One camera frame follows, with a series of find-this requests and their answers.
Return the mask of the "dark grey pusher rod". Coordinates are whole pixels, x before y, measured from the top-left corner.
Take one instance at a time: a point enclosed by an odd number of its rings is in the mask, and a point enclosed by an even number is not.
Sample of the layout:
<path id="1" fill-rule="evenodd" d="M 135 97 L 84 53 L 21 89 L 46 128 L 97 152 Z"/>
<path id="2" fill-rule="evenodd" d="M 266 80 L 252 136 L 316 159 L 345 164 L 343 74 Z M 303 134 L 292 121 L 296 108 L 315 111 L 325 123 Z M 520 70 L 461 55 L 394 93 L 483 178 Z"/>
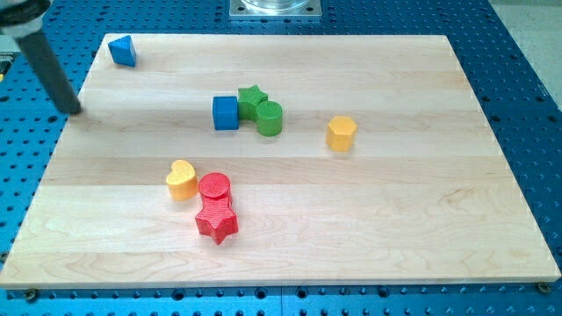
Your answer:
<path id="1" fill-rule="evenodd" d="M 38 30 L 15 39 L 57 111 L 78 114 L 82 107 L 46 35 Z"/>

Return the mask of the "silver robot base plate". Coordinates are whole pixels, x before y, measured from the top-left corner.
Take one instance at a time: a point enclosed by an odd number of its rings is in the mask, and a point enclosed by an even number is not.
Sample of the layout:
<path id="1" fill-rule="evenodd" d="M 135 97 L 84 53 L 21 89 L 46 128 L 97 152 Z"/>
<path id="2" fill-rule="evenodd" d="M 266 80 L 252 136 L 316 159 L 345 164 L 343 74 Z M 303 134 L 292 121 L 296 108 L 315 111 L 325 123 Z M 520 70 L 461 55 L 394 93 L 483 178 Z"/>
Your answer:
<path id="1" fill-rule="evenodd" d="M 320 17 L 321 0 L 230 0 L 229 16 L 245 17 Z"/>

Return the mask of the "grey white tool holder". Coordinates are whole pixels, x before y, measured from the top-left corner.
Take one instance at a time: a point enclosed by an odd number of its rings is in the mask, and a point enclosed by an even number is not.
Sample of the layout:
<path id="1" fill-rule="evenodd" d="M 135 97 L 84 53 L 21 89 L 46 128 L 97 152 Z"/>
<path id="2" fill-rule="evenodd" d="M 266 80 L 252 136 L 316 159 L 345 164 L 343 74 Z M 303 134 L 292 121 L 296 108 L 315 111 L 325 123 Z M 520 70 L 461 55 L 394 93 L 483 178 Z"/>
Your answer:
<path id="1" fill-rule="evenodd" d="M 1 34 L 23 38 L 38 32 L 52 0 L 1 0 Z"/>

